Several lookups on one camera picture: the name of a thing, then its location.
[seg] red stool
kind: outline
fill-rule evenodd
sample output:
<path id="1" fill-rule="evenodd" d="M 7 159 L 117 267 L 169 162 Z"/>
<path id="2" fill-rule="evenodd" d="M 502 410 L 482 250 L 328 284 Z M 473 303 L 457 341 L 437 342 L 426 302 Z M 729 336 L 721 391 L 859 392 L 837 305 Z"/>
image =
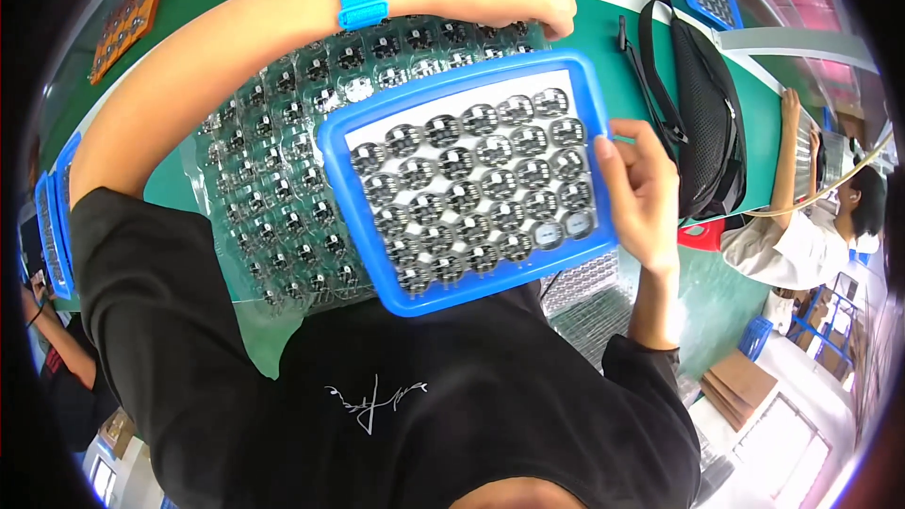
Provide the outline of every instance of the red stool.
<path id="1" fill-rule="evenodd" d="M 719 237 L 722 236 L 725 229 L 726 221 L 724 219 L 694 224 L 684 229 L 679 229 L 679 243 L 685 247 L 693 247 L 695 250 L 718 252 Z"/>

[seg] window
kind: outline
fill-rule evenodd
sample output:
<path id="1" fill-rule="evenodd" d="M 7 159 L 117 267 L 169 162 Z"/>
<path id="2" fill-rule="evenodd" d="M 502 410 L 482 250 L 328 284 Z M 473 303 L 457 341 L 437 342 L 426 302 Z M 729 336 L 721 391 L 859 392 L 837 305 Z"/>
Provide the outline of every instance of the window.
<path id="1" fill-rule="evenodd" d="M 782 393 L 732 449 L 756 476 L 756 487 L 775 500 L 776 507 L 798 508 L 814 484 L 830 445 Z"/>
<path id="2" fill-rule="evenodd" d="M 94 486 L 94 492 L 104 505 L 110 503 L 114 483 L 116 483 L 116 473 L 98 456 L 94 461 L 94 470 L 91 472 L 91 485 Z"/>

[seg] yellow cable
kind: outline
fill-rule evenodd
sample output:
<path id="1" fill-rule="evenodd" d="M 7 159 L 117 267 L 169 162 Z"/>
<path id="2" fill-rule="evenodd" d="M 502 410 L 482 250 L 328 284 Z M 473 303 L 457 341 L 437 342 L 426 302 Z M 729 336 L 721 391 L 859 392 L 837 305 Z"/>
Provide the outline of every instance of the yellow cable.
<path id="1" fill-rule="evenodd" d="M 870 152 L 870 153 L 868 153 L 867 155 L 865 155 L 865 156 L 864 156 L 864 159 L 861 160 L 860 162 L 858 162 L 858 163 L 852 168 L 851 171 L 849 171 L 848 173 L 846 173 L 845 175 L 843 175 L 842 177 L 840 177 L 839 180 L 838 180 L 837 182 L 833 183 L 832 185 L 830 185 L 829 187 L 825 188 L 824 190 L 818 192 L 814 197 L 806 198 L 805 200 L 799 202 L 797 205 L 795 205 L 795 206 L 793 206 L 793 207 L 789 207 L 788 209 L 779 209 L 779 210 L 749 210 L 749 211 L 745 212 L 745 214 L 747 214 L 747 215 L 749 215 L 749 216 L 751 216 L 751 217 L 778 217 L 779 215 L 786 214 L 787 212 L 792 212 L 793 210 L 802 209 L 802 208 L 804 208 L 804 207 L 810 205 L 810 204 L 813 203 L 815 200 L 818 200 L 819 198 L 823 197 L 826 193 L 830 192 L 830 191 L 833 190 L 833 189 L 838 188 L 840 185 L 842 185 L 843 183 L 845 183 L 846 181 L 848 181 L 850 178 L 852 178 L 852 177 L 854 176 L 855 173 L 859 172 L 859 171 L 861 170 L 862 167 L 864 167 L 865 165 L 869 164 L 869 163 L 872 162 L 874 159 L 876 159 L 876 157 L 877 157 L 878 155 L 880 155 L 880 152 L 882 151 L 882 149 L 883 149 L 884 147 L 886 147 L 886 144 L 889 143 L 889 140 L 890 140 L 891 138 L 892 138 L 892 128 L 890 128 L 889 131 L 887 132 L 887 134 L 883 137 L 883 139 L 880 140 L 880 143 L 878 143 L 878 144 L 876 145 L 876 147 L 873 148 L 873 151 Z"/>

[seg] white signature print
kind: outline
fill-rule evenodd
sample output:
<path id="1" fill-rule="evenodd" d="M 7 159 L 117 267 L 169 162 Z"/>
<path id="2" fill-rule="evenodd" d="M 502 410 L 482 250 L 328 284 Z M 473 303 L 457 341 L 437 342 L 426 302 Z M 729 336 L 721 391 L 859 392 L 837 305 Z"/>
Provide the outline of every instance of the white signature print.
<path id="1" fill-rule="evenodd" d="M 396 390 L 396 393 L 393 394 L 388 400 L 383 403 L 378 402 L 378 375 L 374 374 L 374 394 L 371 397 L 371 401 L 368 401 L 367 397 L 361 398 L 361 403 L 358 405 L 352 405 L 351 403 L 347 403 L 345 399 L 343 399 L 342 393 L 339 392 L 333 386 L 325 385 L 325 390 L 330 391 L 330 395 L 338 395 L 339 400 L 342 401 L 342 406 L 346 408 L 346 411 L 349 413 L 358 413 L 355 417 L 355 420 L 358 422 L 358 425 L 365 429 L 365 432 L 368 435 L 371 435 L 371 432 L 374 430 L 374 409 L 377 407 L 383 407 L 385 405 L 393 404 L 393 411 L 396 410 L 396 405 L 399 401 L 405 397 L 405 394 L 411 390 L 422 390 L 424 393 L 427 393 L 427 384 L 423 381 L 418 381 L 414 385 L 410 385 L 407 388 L 399 388 Z M 365 424 L 365 421 L 362 420 L 364 415 L 368 415 L 368 424 Z"/>

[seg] black t-shirt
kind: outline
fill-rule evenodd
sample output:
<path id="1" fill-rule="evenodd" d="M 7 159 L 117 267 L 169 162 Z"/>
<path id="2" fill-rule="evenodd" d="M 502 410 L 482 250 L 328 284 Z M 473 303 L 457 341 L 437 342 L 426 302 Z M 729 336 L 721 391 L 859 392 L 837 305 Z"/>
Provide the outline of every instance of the black t-shirt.
<path id="1" fill-rule="evenodd" d="M 445 508 L 515 476 L 594 508 L 698 491 L 675 353 L 614 337 L 604 377 L 524 287 L 414 319 L 376 300 L 313 315 L 273 380 L 245 352 L 207 219 L 97 189 L 71 229 L 86 330 L 183 509 Z"/>
<path id="2" fill-rule="evenodd" d="M 97 350 L 85 336 L 79 315 L 73 315 L 66 325 L 66 332 L 98 362 Z M 51 400 L 53 415 L 60 424 L 66 447 L 73 452 L 84 452 L 98 434 L 100 425 L 119 408 L 99 366 L 94 386 L 88 389 L 78 376 L 69 371 L 55 348 L 47 351 L 44 358 L 41 385 Z"/>

